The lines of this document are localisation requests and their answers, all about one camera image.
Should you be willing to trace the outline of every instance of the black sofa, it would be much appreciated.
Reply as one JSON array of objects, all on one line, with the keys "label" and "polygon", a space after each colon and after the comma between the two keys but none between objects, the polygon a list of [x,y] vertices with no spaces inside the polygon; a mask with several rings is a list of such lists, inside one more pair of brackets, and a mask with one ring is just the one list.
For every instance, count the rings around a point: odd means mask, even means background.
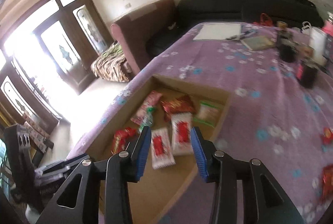
[{"label": "black sofa", "polygon": [[171,25],[154,34],[146,43],[151,58],[159,55],[193,26],[208,21],[259,22],[260,14],[268,14],[274,23],[280,20],[289,27],[301,28],[304,21],[322,27],[324,22],[313,3],[308,0],[181,0]]}]

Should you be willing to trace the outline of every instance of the cardboard box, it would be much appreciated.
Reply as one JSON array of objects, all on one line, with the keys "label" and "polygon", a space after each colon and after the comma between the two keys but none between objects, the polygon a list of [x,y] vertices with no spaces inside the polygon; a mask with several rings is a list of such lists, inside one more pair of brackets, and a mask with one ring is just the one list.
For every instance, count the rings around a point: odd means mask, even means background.
[{"label": "cardboard box", "polygon": [[[200,100],[214,103],[221,108],[216,127],[193,122],[193,126],[200,127],[205,139],[214,141],[221,131],[222,124],[231,101],[231,93],[210,86],[189,83],[180,79],[161,75],[152,76],[131,98],[121,107],[118,113],[105,126],[99,136],[88,148],[87,153],[96,161],[108,159],[112,156],[111,144],[114,132],[125,127],[138,128],[130,118],[136,113],[146,96],[156,90],[163,93],[162,100],[173,100],[177,97],[189,94],[198,111]],[[171,141],[171,124],[164,122],[164,112],[160,105],[154,112],[154,125],[152,129],[168,127]],[[175,156],[176,165],[154,170],[152,168],[151,153],[148,154],[144,176],[137,183],[129,183],[129,199],[135,224],[156,223],[171,208],[182,195],[185,189],[197,174],[194,155]],[[99,207],[104,212],[104,184],[100,190]]]}]

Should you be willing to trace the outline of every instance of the floral tablecloth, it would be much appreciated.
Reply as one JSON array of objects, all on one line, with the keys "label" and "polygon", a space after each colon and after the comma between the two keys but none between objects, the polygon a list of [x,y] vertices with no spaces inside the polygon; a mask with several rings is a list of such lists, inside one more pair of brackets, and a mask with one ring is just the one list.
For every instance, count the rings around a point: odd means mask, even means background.
[{"label": "floral tablecloth", "polygon": [[[330,200],[320,202],[321,171],[333,163],[333,152],[322,147],[319,135],[333,126],[333,79],[319,74],[313,89],[295,79],[296,64],[279,60],[276,49],[248,51],[239,42],[193,38],[199,24],[154,58],[110,103],[100,123],[84,134],[69,157],[84,152],[117,110],[152,74],[234,91],[235,97],[215,142],[235,159],[259,158],[281,184],[306,223],[315,223]],[[243,24],[259,35],[276,38],[276,28]],[[308,43],[294,31],[294,40]],[[199,176],[190,184],[160,223],[209,222],[214,185]],[[239,217],[242,223],[239,185]]]}]

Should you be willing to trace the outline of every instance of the tiled floor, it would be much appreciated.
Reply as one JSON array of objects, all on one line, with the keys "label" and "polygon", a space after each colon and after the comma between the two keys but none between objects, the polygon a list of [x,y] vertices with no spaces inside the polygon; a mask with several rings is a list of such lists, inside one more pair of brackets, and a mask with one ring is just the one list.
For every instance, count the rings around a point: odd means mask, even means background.
[{"label": "tiled floor", "polygon": [[71,125],[62,122],[53,130],[51,141],[54,148],[48,149],[41,165],[66,158],[77,141],[100,120],[105,109],[126,85],[97,79],[81,93],[68,118]]}]

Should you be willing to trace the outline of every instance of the silver screw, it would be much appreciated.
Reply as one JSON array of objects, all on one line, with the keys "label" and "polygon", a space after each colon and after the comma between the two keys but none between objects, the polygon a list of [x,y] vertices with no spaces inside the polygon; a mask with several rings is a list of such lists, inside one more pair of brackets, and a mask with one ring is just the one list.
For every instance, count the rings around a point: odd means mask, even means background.
[{"label": "silver screw", "polygon": [[216,151],[214,154],[217,157],[224,157],[224,152],[223,151]]},{"label": "silver screw", "polygon": [[84,159],[82,161],[82,165],[84,165],[85,167],[89,166],[91,164],[91,160],[90,159]]},{"label": "silver screw", "polygon": [[252,159],[251,163],[255,166],[260,166],[261,161],[259,159]]},{"label": "silver screw", "polygon": [[119,153],[119,157],[121,157],[121,158],[124,158],[124,157],[127,157],[127,156],[128,156],[128,152],[126,152],[126,151],[122,151],[122,152]]}]

